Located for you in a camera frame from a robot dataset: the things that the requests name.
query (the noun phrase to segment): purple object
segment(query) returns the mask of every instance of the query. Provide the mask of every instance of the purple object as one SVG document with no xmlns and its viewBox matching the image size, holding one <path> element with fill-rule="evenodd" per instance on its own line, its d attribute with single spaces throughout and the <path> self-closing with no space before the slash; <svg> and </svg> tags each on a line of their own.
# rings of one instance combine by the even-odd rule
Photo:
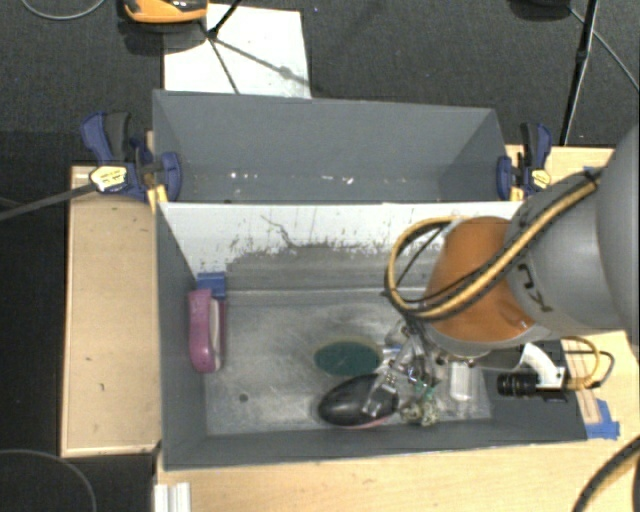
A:
<svg viewBox="0 0 640 512">
<path fill-rule="evenodd" d="M 200 373 L 222 366 L 222 318 L 224 307 L 211 297 L 211 290 L 189 292 L 189 356 Z"/>
</svg>

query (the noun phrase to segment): wire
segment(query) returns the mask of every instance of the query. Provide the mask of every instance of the wire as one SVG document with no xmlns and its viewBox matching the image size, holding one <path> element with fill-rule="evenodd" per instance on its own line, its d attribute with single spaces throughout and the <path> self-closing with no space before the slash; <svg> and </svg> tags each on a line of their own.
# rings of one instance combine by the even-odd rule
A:
<svg viewBox="0 0 640 512">
<path fill-rule="evenodd" d="M 584 18 L 582 16 L 580 16 L 576 11 L 574 11 L 571 6 L 569 6 L 568 9 L 569 9 L 569 12 L 578 21 L 580 21 L 580 23 L 584 24 L 585 21 L 584 21 Z M 622 62 L 622 59 L 618 56 L 618 54 L 615 51 L 613 51 L 613 48 L 611 48 L 611 46 L 609 46 L 609 44 L 604 40 L 604 38 L 600 35 L 600 33 L 597 30 L 594 29 L 593 35 L 600 42 L 600 44 L 604 47 L 604 49 L 607 51 L 607 53 L 609 53 L 609 55 L 611 55 L 613 60 L 616 61 L 616 64 L 618 64 L 618 66 L 620 66 L 620 69 L 627 76 L 629 81 L 633 84 L 633 87 L 635 88 L 635 90 L 638 93 L 640 93 L 640 86 L 638 85 L 638 82 L 636 81 L 636 79 L 631 74 L 631 71 L 629 70 L 629 68 L 624 65 L 624 62 Z"/>
<path fill-rule="evenodd" d="M 12 201 L 11 199 L 0 197 L 0 206 L 4 206 L 5 208 L 16 208 L 21 204 L 22 203 L 19 203 L 18 201 Z"/>
<path fill-rule="evenodd" d="M 573 76 L 573 83 L 571 84 L 569 103 L 567 105 L 567 112 L 565 114 L 562 133 L 560 135 L 560 144 L 562 146 L 566 146 L 569 140 L 569 133 L 571 132 L 571 125 L 573 124 L 573 118 L 576 113 L 580 90 L 582 89 L 584 76 L 587 72 L 587 64 L 589 62 L 589 57 L 591 56 L 591 43 L 593 42 L 597 11 L 598 0 L 590 0 L 587 5 L 587 14 L 583 23 L 584 30 L 582 32 L 580 46 L 576 53 L 576 70 Z"/>
<path fill-rule="evenodd" d="M 591 354 L 593 355 L 593 352 L 591 350 L 567 350 L 565 352 L 565 354 L 570 354 L 570 355 L 587 355 L 587 354 Z M 602 378 L 596 382 L 594 382 L 593 384 L 591 384 L 591 386 L 589 386 L 587 389 L 595 389 L 595 388 L 599 388 L 602 387 L 608 380 L 609 377 L 611 376 L 611 372 L 613 371 L 613 368 L 616 364 L 616 358 L 613 357 L 613 354 L 611 352 L 607 352 L 606 350 L 601 350 L 600 351 L 600 355 L 601 356 L 605 356 L 607 359 L 609 359 L 609 366 L 607 367 L 607 371 L 604 373 L 604 375 L 602 376 Z"/>
<path fill-rule="evenodd" d="M 640 436 L 633 439 L 630 443 L 626 444 L 620 449 L 613 457 L 611 457 L 607 463 L 602 466 L 598 472 L 591 477 L 587 485 L 584 486 L 580 497 L 573 507 L 573 512 L 583 512 L 589 503 L 591 497 L 600 488 L 607 477 L 618 469 L 627 460 L 631 459 L 636 453 L 640 451 Z"/>
<path fill-rule="evenodd" d="M 556 217 L 573 207 L 579 201 L 589 196 L 598 187 L 599 174 L 593 177 L 593 180 L 585 181 L 578 187 L 574 187 L 560 196 L 559 199 L 544 209 L 533 222 L 526 227 L 513 241 L 505 244 L 503 248 L 494 256 L 483 268 L 479 275 L 472 273 L 464 278 L 465 283 L 459 286 L 453 294 L 449 294 L 445 298 L 423 307 L 410 307 L 409 304 L 400 296 L 397 290 L 395 278 L 395 262 L 398 254 L 406 247 L 408 240 L 416 231 L 424 230 L 430 225 L 442 222 L 450 223 L 459 217 L 438 217 L 420 221 L 410 226 L 396 240 L 385 273 L 385 289 L 391 303 L 402 313 L 413 315 L 417 318 L 427 321 L 442 320 L 450 315 L 457 314 L 461 310 L 469 307 L 474 301 L 479 300 L 484 294 L 488 293 L 501 279 L 505 273 L 524 255 L 528 244 L 533 242 L 542 230 Z"/>
<path fill-rule="evenodd" d="M 595 382 L 596 373 L 600 368 L 600 350 L 598 349 L 598 347 L 593 341 L 589 341 L 588 339 L 582 338 L 580 336 L 567 336 L 564 339 L 570 340 L 570 341 L 577 341 L 578 343 L 587 345 L 591 349 L 591 352 L 596 358 L 596 361 L 593 364 L 593 369 L 591 370 L 591 373 L 585 377 L 573 377 L 572 379 L 569 379 L 569 381 L 567 382 L 567 389 L 570 389 L 572 391 L 581 391 L 583 389 L 591 389 L 591 386 Z"/>
<path fill-rule="evenodd" d="M 80 471 L 76 466 L 71 464 L 71 462 L 61 459 L 60 457 L 56 457 L 55 455 L 51 455 L 50 453 L 38 452 L 35 450 L 0 450 L 0 456 L 2 455 L 32 455 L 34 457 L 41 457 L 43 459 L 52 460 L 61 464 L 63 467 L 68 468 L 82 481 L 85 489 L 87 489 L 87 492 L 89 493 L 89 499 L 91 500 L 91 510 L 93 512 L 98 512 L 96 493 L 91 486 L 91 482 L 89 482 L 89 479 L 84 475 L 84 473 Z"/>
<path fill-rule="evenodd" d="M 231 7 L 229 7 L 229 9 L 227 9 L 227 12 L 225 12 L 224 15 L 222 16 L 222 18 L 220 18 L 220 21 L 216 24 L 216 26 L 213 27 L 211 30 L 209 30 L 209 32 L 207 32 L 207 35 L 209 37 L 211 37 L 211 38 L 218 37 L 218 32 L 220 32 L 220 29 L 222 28 L 222 25 L 224 25 L 227 22 L 227 20 L 229 18 L 231 18 L 231 15 L 238 8 L 238 5 L 240 5 L 241 1 L 242 0 L 234 0 L 234 2 L 231 4 Z"/>
<path fill-rule="evenodd" d="M 431 245 L 431 243 L 438 238 L 438 236 L 440 235 L 440 233 L 442 233 L 442 230 L 444 229 L 444 227 L 440 227 L 438 229 L 438 231 L 436 231 L 433 235 L 431 235 L 429 237 L 429 239 L 423 243 L 420 248 L 416 251 L 416 253 L 411 257 L 411 259 L 409 260 L 409 262 L 407 263 L 407 266 L 404 267 L 404 270 L 402 271 L 402 273 L 400 274 L 400 277 L 398 277 L 398 281 L 396 283 L 397 286 L 400 286 L 400 283 L 402 283 L 402 280 L 405 278 L 405 276 L 407 275 L 407 273 L 409 272 L 409 270 L 411 270 L 411 267 L 413 267 L 413 264 L 416 262 L 416 260 L 420 257 L 420 255 L 427 249 L 427 247 L 429 247 Z"/>
<path fill-rule="evenodd" d="M 238 89 L 238 86 L 236 85 L 236 82 L 233 80 L 233 78 L 231 76 L 231 72 L 229 71 L 229 68 L 227 68 L 227 65 L 225 64 L 224 60 L 222 59 L 222 55 L 220 55 L 220 52 L 218 51 L 218 48 L 216 48 L 215 41 L 211 37 L 207 37 L 207 40 L 209 41 L 209 43 L 211 43 L 211 48 L 213 48 L 213 53 L 215 53 L 216 57 L 218 57 L 218 62 L 220 63 L 220 66 L 222 67 L 222 71 L 224 71 L 224 74 L 226 75 L 227 80 L 229 80 L 229 85 L 231 85 L 231 88 L 233 89 L 233 92 L 235 94 L 240 94 L 240 90 Z"/>
<path fill-rule="evenodd" d="M 34 212 L 36 210 L 39 210 L 40 208 L 45 208 L 47 206 L 53 206 L 54 204 L 70 201 L 71 199 L 75 199 L 76 197 L 80 197 L 95 191 L 95 185 L 93 183 L 89 183 L 87 185 L 83 185 L 82 187 L 76 187 L 66 192 L 61 192 L 60 194 L 45 197 L 44 199 L 34 201 L 33 203 L 23 204 L 12 208 L 11 210 L 0 212 L 0 222 L 12 219 L 13 217 L 24 215 L 25 213 Z"/>
<path fill-rule="evenodd" d="M 22 5 L 24 5 L 29 12 L 31 12 L 32 14 L 35 14 L 39 18 L 44 18 L 45 20 L 50 20 L 50 21 L 72 21 L 72 20 L 83 18 L 84 16 L 88 16 L 93 11 L 98 10 L 98 8 L 105 3 L 105 0 L 98 0 L 94 5 L 92 5 L 91 7 L 89 7 L 88 9 L 82 12 L 77 12 L 75 14 L 67 14 L 62 16 L 56 16 L 53 14 L 47 14 L 46 12 L 39 11 L 35 7 L 33 7 L 29 2 L 27 2 L 27 0 L 20 0 L 20 2 L 22 2 Z"/>
</svg>

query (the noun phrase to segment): orange object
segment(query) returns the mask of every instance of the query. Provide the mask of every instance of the orange object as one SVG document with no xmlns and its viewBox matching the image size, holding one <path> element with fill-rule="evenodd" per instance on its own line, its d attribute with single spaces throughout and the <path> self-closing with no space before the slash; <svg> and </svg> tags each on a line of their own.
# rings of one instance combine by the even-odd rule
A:
<svg viewBox="0 0 640 512">
<path fill-rule="evenodd" d="M 502 247 L 508 227 L 509 221 L 499 217 L 477 217 L 456 226 L 445 239 L 427 296 L 486 263 Z M 460 341 L 498 342 L 522 334 L 533 324 L 502 280 L 472 306 L 432 325 Z"/>
<path fill-rule="evenodd" d="M 185 23 L 207 15 L 208 0 L 124 0 L 127 15 L 139 23 Z"/>
</svg>

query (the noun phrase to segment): green disc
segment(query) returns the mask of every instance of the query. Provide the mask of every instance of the green disc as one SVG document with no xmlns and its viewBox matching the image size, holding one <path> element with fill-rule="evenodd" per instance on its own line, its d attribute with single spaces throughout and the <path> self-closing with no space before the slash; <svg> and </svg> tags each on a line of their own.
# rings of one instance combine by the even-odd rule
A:
<svg viewBox="0 0 640 512">
<path fill-rule="evenodd" d="M 380 364 L 380 357 L 372 343 L 348 339 L 320 348 L 313 361 L 330 375 L 356 377 L 372 373 Z"/>
</svg>

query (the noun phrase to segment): clamp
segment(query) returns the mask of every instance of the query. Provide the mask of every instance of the clamp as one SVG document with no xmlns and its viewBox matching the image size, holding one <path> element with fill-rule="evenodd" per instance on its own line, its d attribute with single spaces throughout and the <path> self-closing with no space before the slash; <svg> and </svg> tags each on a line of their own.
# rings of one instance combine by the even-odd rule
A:
<svg viewBox="0 0 640 512">
<path fill-rule="evenodd" d="M 127 112 L 95 112 L 80 125 L 82 140 L 98 161 L 89 178 L 98 192 L 120 194 L 147 202 L 147 192 L 164 185 L 169 201 L 175 201 L 182 185 L 178 155 L 167 152 L 154 161 L 142 139 L 129 137 Z"/>
<path fill-rule="evenodd" d="M 508 156 L 498 160 L 496 185 L 498 196 L 503 200 L 520 201 L 551 183 L 551 177 L 544 169 L 551 153 L 551 132 L 540 123 L 522 123 L 520 130 L 524 154 L 518 153 L 517 167 L 513 167 Z"/>
</svg>

